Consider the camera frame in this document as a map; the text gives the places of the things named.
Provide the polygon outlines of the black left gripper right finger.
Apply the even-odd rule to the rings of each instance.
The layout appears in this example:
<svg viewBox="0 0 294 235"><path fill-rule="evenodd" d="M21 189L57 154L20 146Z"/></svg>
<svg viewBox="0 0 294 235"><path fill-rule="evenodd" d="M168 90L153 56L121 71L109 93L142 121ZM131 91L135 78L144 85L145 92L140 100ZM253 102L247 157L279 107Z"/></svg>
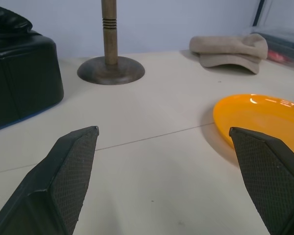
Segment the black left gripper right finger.
<svg viewBox="0 0 294 235"><path fill-rule="evenodd" d="M294 152L261 132L229 130L247 192L271 235L294 235Z"/></svg>

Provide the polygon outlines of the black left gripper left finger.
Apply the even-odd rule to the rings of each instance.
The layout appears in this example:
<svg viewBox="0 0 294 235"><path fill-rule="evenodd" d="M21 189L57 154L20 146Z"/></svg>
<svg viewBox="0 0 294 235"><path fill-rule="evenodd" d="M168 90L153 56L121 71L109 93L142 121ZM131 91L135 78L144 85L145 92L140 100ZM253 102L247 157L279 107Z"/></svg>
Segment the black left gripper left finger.
<svg viewBox="0 0 294 235"><path fill-rule="evenodd" d="M21 181L0 210L0 235L71 235L88 190L97 126L72 131Z"/></svg>

